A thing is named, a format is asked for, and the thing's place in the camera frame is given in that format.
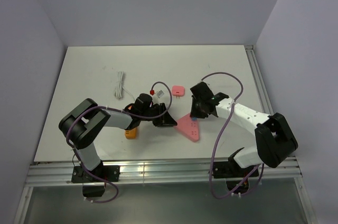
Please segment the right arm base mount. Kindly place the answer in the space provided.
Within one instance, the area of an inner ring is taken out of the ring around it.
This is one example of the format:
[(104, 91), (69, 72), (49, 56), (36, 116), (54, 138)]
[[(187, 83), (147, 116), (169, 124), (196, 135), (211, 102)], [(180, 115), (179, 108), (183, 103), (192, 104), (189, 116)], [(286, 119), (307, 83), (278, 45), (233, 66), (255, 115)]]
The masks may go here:
[[(231, 180), (226, 182), (228, 190), (232, 190), (247, 174), (249, 174), (254, 169), (254, 167), (255, 166), (252, 165), (246, 168), (241, 168), (235, 161), (216, 161), (213, 163), (212, 176), (215, 179), (240, 178), (240, 180)], [(255, 170), (250, 177), (256, 178), (258, 176), (259, 171)], [(249, 189), (250, 184), (248, 179), (246, 179), (244, 183), (234, 191), (234, 194), (240, 195), (248, 192)]]

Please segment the pink plug adapter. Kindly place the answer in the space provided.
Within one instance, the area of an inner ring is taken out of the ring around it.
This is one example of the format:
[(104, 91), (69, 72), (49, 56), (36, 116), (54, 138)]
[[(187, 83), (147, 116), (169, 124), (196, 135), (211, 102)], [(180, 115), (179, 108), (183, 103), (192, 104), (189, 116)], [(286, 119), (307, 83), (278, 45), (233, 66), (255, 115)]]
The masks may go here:
[(183, 86), (174, 85), (172, 87), (172, 95), (176, 98), (183, 97), (185, 95), (185, 88)]

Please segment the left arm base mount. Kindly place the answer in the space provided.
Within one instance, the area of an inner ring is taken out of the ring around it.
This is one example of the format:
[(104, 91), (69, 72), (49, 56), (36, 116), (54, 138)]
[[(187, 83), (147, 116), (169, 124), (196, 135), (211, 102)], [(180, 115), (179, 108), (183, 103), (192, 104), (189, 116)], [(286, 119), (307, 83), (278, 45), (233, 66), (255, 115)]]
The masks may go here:
[(93, 171), (86, 172), (82, 166), (75, 166), (71, 177), (71, 183), (82, 184), (82, 195), (86, 198), (100, 198), (106, 190), (106, 186), (118, 182), (120, 175), (119, 165), (102, 165)]

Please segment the orange power strip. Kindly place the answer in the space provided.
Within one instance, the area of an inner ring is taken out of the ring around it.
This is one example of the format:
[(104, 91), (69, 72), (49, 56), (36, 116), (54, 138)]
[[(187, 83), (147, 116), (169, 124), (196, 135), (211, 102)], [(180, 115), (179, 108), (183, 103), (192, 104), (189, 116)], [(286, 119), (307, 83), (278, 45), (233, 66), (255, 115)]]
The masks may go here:
[(133, 128), (131, 130), (125, 130), (125, 138), (126, 139), (136, 139), (137, 138), (137, 128)]

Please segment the pink triangular power strip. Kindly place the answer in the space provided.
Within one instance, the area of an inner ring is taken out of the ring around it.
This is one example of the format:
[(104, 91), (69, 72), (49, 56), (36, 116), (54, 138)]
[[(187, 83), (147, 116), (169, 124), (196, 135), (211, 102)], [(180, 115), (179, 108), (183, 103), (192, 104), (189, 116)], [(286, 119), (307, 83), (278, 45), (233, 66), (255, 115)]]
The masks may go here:
[(190, 114), (186, 114), (177, 121), (174, 128), (190, 141), (196, 143), (199, 141), (199, 123), (198, 120), (192, 121)]

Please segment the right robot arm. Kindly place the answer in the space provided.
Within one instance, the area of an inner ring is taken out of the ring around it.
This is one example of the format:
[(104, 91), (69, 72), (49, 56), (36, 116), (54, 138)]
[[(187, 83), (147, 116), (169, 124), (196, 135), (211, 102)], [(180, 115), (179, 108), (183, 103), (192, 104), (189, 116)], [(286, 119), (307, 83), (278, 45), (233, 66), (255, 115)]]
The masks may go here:
[(276, 168), (298, 149), (298, 142), (282, 114), (260, 113), (238, 104), (222, 92), (214, 94), (205, 82), (198, 83), (190, 91), (191, 117), (204, 119), (213, 115), (229, 119), (255, 137), (255, 146), (243, 147), (228, 158), (232, 175), (241, 176), (248, 167), (259, 164)]

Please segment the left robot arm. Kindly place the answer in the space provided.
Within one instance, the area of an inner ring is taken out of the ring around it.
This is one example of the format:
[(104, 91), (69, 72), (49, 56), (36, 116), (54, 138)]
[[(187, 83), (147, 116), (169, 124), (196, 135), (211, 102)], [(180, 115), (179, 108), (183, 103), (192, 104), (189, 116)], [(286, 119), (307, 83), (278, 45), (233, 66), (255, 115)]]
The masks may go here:
[(103, 163), (93, 142), (100, 131), (104, 127), (132, 130), (142, 121), (152, 122), (155, 127), (177, 126), (163, 102), (156, 104), (150, 95), (140, 94), (123, 110), (105, 108), (87, 98), (61, 119), (59, 130), (84, 165), (84, 176), (98, 181)]

